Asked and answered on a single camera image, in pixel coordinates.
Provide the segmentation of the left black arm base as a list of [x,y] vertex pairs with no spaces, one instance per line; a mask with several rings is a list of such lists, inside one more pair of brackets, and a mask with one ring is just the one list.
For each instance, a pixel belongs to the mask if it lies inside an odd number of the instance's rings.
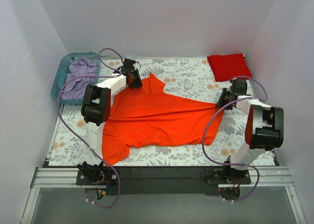
[[83,162],[77,168],[76,185],[118,185],[118,176],[112,169],[105,167],[103,162],[99,165]]

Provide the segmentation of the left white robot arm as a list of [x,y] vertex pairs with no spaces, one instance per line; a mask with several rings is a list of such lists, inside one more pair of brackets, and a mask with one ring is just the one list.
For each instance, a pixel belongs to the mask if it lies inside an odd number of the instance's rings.
[[103,129],[109,119],[112,95],[125,87],[134,89],[143,86],[136,64],[137,61],[126,58],[122,67],[115,70],[110,78],[86,87],[81,115],[86,123],[89,147],[83,160],[90,165],[102,162]]

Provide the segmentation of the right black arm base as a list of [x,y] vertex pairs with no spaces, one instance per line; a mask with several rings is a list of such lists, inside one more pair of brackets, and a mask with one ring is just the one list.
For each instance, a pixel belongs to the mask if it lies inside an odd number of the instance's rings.
[[203,179],[209,185],[228,184],[241,185],[251,184],[251,178],[248,170],[237,170],[229,165],[229,161],[225,161],[228,165],[208,167],[200,173]]

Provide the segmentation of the orange t shirt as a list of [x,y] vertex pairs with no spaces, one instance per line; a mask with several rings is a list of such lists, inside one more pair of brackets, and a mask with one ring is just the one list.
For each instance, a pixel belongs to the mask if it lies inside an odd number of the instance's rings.
[[154,74],[141,88],[125,88],[113,98],[104,125],[102,156],[111,165],[129,156],[130,148],[148,145],[210,145],[223,112],[206,103],[165,93],[165,83]]

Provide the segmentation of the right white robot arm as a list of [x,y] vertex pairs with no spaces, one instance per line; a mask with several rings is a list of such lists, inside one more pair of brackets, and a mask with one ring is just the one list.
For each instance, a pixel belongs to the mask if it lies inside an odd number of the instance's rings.
[[284,110],[267,105],[267,95],[258,99],[247,93],[247,80],[251,77],[237,76],[230,80],[229,89],[224,88],[216,107],[225,110],[236,108],[248,115],[244,132],[245,142],[228,159],[229,167],[222,170],[222,178],[227,183],[236,182],[239,170],[248,166],[260,155],[282,146],[284,141]]

